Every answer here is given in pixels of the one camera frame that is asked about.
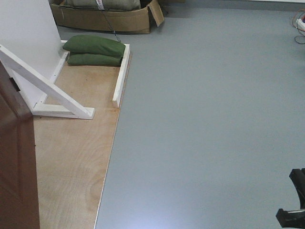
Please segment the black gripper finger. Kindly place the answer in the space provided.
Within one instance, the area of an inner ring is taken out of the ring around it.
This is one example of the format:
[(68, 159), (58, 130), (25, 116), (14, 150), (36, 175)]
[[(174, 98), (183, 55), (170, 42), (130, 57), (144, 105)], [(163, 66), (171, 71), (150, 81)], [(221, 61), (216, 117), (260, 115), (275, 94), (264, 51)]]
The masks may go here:
[(285, 211), (280, 208), (276, 218), (282, 228), (304, 228), (305, 227), (305, 210)]
[(299, 197), (300, 209), (305, 208), (305, 169), (292, 169), (289, 175)]

